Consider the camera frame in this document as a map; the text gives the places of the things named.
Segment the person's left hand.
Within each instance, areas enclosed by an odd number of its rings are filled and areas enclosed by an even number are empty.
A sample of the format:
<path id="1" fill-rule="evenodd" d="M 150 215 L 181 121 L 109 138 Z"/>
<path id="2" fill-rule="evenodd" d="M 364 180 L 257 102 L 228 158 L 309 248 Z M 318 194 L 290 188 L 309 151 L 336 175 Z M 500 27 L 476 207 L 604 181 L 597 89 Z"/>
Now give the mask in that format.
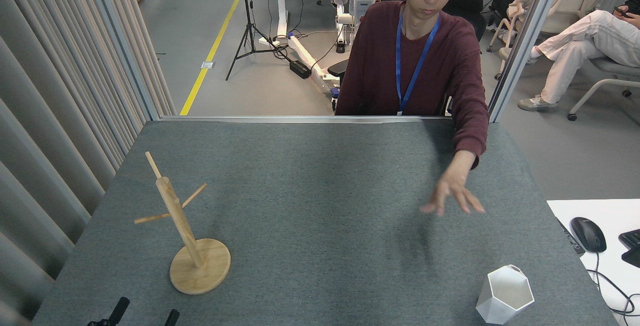
<path id="1" fill-rule="evenodd" d="M 442 173 L 430 194 L 427 203 L 420 207 L 423 214 L 443 215 L 448 197 L 452 197 L 465 214 L 486 212 L 478 197 L 466 188 L 470 169 L 462 166 L 450 165 Z"/>

